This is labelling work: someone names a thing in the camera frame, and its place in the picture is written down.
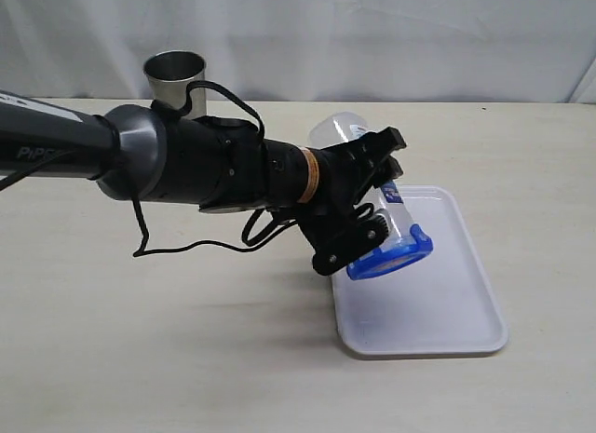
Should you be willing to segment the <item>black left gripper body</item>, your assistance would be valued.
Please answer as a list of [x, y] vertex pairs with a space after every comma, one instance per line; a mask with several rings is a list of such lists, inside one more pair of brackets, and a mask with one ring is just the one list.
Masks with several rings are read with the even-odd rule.
[[356, 158], [338, 147], [309, 152], [317, 160], [319, 181], [315, 196], [298, 217], [299, 227], [314, 249], [313, 269], [330, 276], [385, 239], [373, 218], [373, 206], [357, 205], [363, 180]]

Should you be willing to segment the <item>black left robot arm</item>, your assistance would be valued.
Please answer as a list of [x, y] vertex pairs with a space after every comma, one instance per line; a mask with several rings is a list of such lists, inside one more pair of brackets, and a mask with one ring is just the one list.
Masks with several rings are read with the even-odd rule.
[[258, 112], [192, 117], [193, 104], [117, 106], [88, 115], [13, 93], [1, 95], [1, 185], [31, 177], [81, 178], [132, 204], [143, 239], [145, 202], [195, 205], [204, 213], [246, 211], [240, 251], [259, 250], [298, 227], [312, 265], [329, 276], [379, 247], [386, 219], [364, 201], [398, 178], [406, 143], [395, 128], [322, 149], [269, 140]]

